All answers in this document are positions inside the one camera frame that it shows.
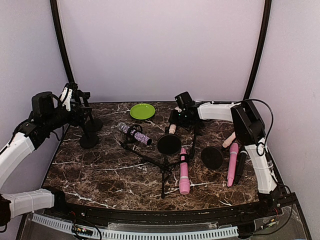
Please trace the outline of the black microphone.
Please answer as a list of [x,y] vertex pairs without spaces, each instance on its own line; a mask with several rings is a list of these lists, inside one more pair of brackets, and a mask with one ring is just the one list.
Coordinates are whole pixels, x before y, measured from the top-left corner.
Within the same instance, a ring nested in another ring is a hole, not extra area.
[[238,158],[237,158],[238,163],[236,166],[235,176],[234,176],[234,181],[233,181],[233,183],[235,185],[237,185],[239,183],[239,181],[243,175],[247,156],[248,156],[248,152],[246,151],[245,147],[242,146],[240,149],[240,152],[238,154]]

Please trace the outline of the black round-base mic stand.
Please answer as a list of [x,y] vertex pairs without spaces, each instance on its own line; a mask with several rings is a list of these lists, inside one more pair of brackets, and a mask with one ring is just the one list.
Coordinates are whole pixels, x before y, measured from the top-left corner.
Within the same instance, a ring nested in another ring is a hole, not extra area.
[[75,100],[79,106],[83,108],[85,130],[89,133],[96,133],[103,127],[103,122],[102,120],[93,117],[92,107],[88,102],[90,96],[91,94],[89,92],[83,92],[79,89],[75,92]]

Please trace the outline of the black stand holding beige mic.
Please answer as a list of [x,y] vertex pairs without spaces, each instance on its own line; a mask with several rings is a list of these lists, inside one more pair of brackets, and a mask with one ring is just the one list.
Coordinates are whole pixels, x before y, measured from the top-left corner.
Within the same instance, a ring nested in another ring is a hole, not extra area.
[[176,133],[169,134],[169,127],[167,133],[157,140],[157,150],[163,155],[175,155],[180,152],[181,146],[181,139],[176,135]]

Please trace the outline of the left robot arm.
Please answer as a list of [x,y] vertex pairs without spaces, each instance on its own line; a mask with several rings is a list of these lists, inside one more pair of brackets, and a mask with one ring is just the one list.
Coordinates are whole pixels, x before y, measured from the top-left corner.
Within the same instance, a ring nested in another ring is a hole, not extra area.
[[[37,150],[50,135],[66,124],[78,124],[83,113],[72,106],[73,91],[64,88],[60,97],[50,91],[36,94],[31,99],[29,117],[13,131],[12,138],[0,151],[0,183],[3,185],[20,163]],[[52,187],[21,193],[0,195],[0,225],[25,213],[50,209],[60,218],[71,213],[65,194]]]

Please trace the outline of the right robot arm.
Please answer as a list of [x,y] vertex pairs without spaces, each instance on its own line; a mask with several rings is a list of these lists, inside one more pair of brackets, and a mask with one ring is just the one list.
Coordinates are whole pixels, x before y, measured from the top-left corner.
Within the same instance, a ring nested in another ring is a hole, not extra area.
[[267,147],[268,132],[258,112],[255,99],[236,102],[195,101],[185,91],[174,97],[177,107],[169,122],[189,127],[199,121],[222,120],[233,123],[235,138],[244,146],[252,162],[260,195],[276,192],[277,179],[273,160]]

